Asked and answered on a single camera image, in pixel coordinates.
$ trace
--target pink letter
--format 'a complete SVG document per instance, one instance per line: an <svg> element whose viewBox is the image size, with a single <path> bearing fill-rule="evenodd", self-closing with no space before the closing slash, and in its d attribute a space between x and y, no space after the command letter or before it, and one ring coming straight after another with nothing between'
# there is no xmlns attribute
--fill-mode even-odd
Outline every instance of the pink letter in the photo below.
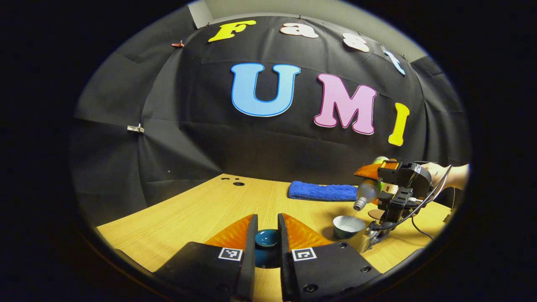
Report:
<svg viewBox="0 0 537 302"><path fill-rule="evenodd" d="M373 102L376 91L365 85L360 85L352 98L345 89L343 82L338 76L331 74L319 74L319 81L323 82L323 104L321 113L313 121L322 127L335 127L337 120L334 117L334 107L339 114L339 120L343 128L351 123L354 114L357 114L352 129L362 134L373 134Z"/></svg>

